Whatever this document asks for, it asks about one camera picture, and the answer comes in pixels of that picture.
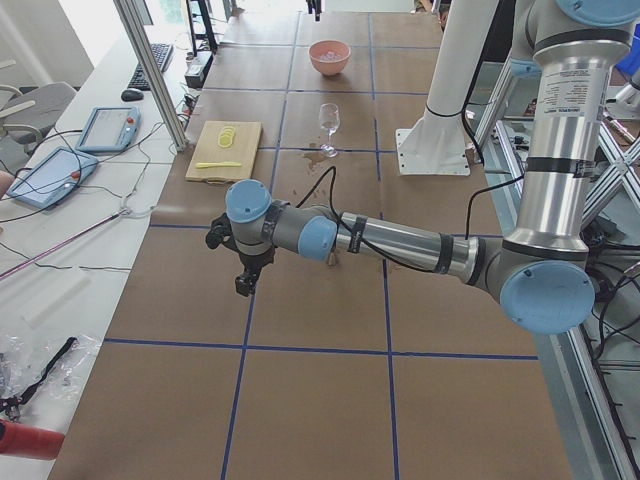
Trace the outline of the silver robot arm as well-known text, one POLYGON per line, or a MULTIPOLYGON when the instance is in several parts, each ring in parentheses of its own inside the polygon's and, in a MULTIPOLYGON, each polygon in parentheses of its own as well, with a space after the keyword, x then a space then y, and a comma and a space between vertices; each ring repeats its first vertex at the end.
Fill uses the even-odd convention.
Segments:
POLYGON ((455 276, 489 293, 531 332, 570 330, 595 301, 582 215, 611 69, 629 52, 638 18, 635 1, 517 3, 512 61, 533 61, 541 80, 516 226, 505 238, 461 239, 332 206, 294 207, 273 199, 261 182, 243 180, 228 189, 208 247, 239 255, 244 270, 235 288, 244 296, 254 293, 277 248, 318 261, 343 249, 455 276))

